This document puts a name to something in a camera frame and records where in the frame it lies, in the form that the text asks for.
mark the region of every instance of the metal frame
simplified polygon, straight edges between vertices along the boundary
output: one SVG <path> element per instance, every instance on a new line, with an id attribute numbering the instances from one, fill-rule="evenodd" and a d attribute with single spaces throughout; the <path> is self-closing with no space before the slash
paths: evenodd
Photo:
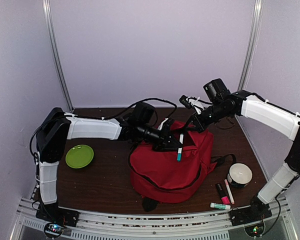
<path id="1" fill-rule="evenodd" d="M 246 87 L 247 80 L 251 71 L 251 61 L 257 45 L 263 5 L 264 5 L 264 0 L 255 0 L 249 44 L 245 55 L 245 60 L 244 60 L 244 65 L 241 73 L 238 90 L 242 90 Z"/>
<path id="2" fill-rule="evenodd" d="M 48 28 L 49 36 L 50 36 L 50 43 L 51 48 L 53 52 L 53 59 L 55 68 L 57 70 L 58 78 L 61 84 L 62 92 L 65 97 L 67 106 L 70 111 L 74 110 L 74 106 L 72 104 L 70 94 L 67 88 L 64 72 L 61 66 L 61 61 L 59 57 L 59 52 L 57 48 L 57 41 L 53 26 L 53 20 L 52 20 L 52 14 L 51 14 L 51 8 L 50 8 L 50 0 L 42 0 L 43 3 L 43 11 L 45 16 L 46 25 Z M 249 37 L 249 43 L 247 52 L 245 55 L 244 65 L 240 77 L 240 82 L 238 86 L 238 90 L 244 89 L 249 77 L 250 69 L 251 69 L 251 60 L 253 57 L 253 53 L 256 48 L 256 42 L 258 38 L 258 33 L 260 29 L 260 22 L 261 22 L 261 13 L 263 9 L 264 0 L 255 0 L 254 4 L 254 12 L 252 17 L 252 23 L 251 23 L 251 31 L 250 31 L 250 37 Z"/>
<path id="3" fill-rule="evenodd" d="M 15 224 L 10 234 L 10 240 L 19 240 L 23 226 L 43 230 L 45 221 L 36 218 L 36 210 L 32 208 L 33 200 L 22 198 L 16 213 Z M 298 240 L 295 223 L 291 216 L 288 203 L 284 197 L 279 199 L 281 217 L 290 240 Z M 275 219 L 279 212 L 276 201 L 270 203 Z M 76 240 L 195 240 L 195 239 L 229 239 L 229 231 L 242 228 L 233 227 L 228 210 L 214 210 L 200 213 L 162 214 L 162 215 L 132 215 L 111 214 L 93 211 L 80 212 L 76 227 L 67 227 L 62 235 Z"/>
<path id="4" fill-rule="evenodd" d="M 46 26 L 48 28 L 49 36 L 50 36 L 50 43 L 52 47 L 52 53 L 53 53 L 53 59 L 54 59 L 54 64 L 55 68 L 58 74 L 58 78 L 61 84 L 62 92 L 66 100 L 66 104 L 69 108 L 69 111 L 74 110 L 74 106 L 71 102 L 69 91 L 67 88 L 64 72 L 62 70 L 61 62 L 60 62 L 60 57 L 59 57 L 59 52 L 57 48 L 57 42 L 56 42 L 56 36 L 55 36 L 55 30 L 54 30 L 54 25 L 52 21 L 52 14 L 51 14 L 51 9 L 50 9 L 50 0 L 42 0 L 43 3 L 43 12 L 44 12 L 44 17 L 46 21 Z"/>

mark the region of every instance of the pink highlighter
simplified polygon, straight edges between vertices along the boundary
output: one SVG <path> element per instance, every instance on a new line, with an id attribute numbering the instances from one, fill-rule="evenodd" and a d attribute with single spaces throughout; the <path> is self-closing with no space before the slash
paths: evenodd
<path id="1" fill-rule="evenodd" d="M 227 195 L 226 195 L 224 189 L 222 188 L 221 184 L 220 184 L 220 183 L 217 183 L 217 184 L 215 185 L 215 187 L 216 187 L 216 189 L 217 189 L 217 191 L 218 191 L 218 193 L 219 193 L 219 196 L 220 196 L 220 198 L 221 198 L 223 204 L 225 204 L 225 205 L 230 205 L 231 203 L 230 203 L 230 201 L 229 201 L 229 198 L 227 197 Z"/>

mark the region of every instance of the white marker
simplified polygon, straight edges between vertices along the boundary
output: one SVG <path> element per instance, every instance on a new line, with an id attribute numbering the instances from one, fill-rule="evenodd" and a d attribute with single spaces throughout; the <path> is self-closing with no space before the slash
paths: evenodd
<path id="1" fill-rule="evenodd" d="M 181 144 L 184 143 L 184 134 L 183 134 L 183 133 L 180 134 L 180 139 L 179 139 L 179 141 L 180 141 Z M 176 160 L 177 160 L 178 162 L 181 161 L 181 155 L 182 155 L 182 147 L 179 147 L 179 148 L 178 148 L 178 155 L 177 155 L 177 158 L 176 158 Z"/>
<path id="2" fill-rule="evenodd" d="M 226 190 L 228 191 L 228 194 L 229 194 L 229 198 L 230 198 L 231 203 L 232 203 L 232 204 L 235 204 L 235 200 L 234 200 L 234 197 L 232 196 L 232 192 L 231 192 L 231 190 L 230 190 L 228 180 L 225 179 L 225 180 L 224 180 L 224 183 L 225 183 L 225 186 L 226 186 Z"/>

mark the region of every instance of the dark brown tabletop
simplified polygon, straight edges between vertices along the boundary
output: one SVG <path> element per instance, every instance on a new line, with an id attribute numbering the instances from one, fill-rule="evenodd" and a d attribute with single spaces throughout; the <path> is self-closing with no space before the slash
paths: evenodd
<path id="1" fill-rule="evenodd" d="M 75 113 L 86 116 L 111 116 L 122 108 L 89 108 L 76 109 Z M 171 108 L 157 108 L 159 119 L 162 120 Z M 178 108 L 172 116 L 176 120 L 186 121 L 191 111 Z M 231 188 L 235 200 L 234 207 L 249 204 L 250 199 L 266 183 L 260 165 L 237 121 L 228 130 L 209 127 L 214 134 L 212 156 L 235 154 L 239 163 L 244 163 L 252 170 L 252 181 L 241 189 Z M 226 120 L 218 123 L 220 127 L 228 127 Z M 81 169 L 67 166 L 65 155 L 70 148 L 86 144 L 93 148 L 92 162 Z M 222 203 L 215 184 L 221 183 L 224 190 L 224 179 L 231 161 L 210 173 L 197 192 L 187 201 L 176 204 L 161 203 L 154 211 L 144 212 L 142 197 L 134 191 L 130 183 L 128 154 L 131 143 L 127 141 L 111 141 L 106 139 L 73 139 L 66 143 L 64 156 L 58 168 L 57 195 L 61 207 L 87 211 L 98 211 L 115 214 L 179 214 L 211 211 L 210 203 Z"/>

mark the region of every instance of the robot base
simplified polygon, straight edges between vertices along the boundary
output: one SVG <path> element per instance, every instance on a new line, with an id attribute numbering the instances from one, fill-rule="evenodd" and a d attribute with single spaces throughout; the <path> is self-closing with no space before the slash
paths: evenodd
<path id="1" fill-rule="evenodd" d="M 35 217 L 38 219 L 42 219 L 48 222 L 54 222 L 53 219 L 51 219 L 51 217 L 46 214 L 46 212 L 41 211 L 41 207 L 39 205 L 39 210 L 36 211 Z M 63 208 L 58 208 L 58 215 L 62 216 L 59 217 L 58 220 L 56 220 L 55 222 L 60 225 L 60 226 L 69 226 L 69 227 L 76 227 L 77 226 L 77 222 L 78 222 L 78 218 L 79 218 L 79 212 L 74 211 L 74 210 L 69 210 L 69 209 L 63 209 Z"/>
<path id="2" fill-rule="evenodd" d="M 259 212 L 255 217 L 252 217 L 252 208 L 251 206 L 234 209 L 229 212 L 230 220 L 232 226 L 249 224 L 252 222 L 260 221 L 272 216 L 271 210 L 267 207 L 264 208 L 262 212 Z"/>

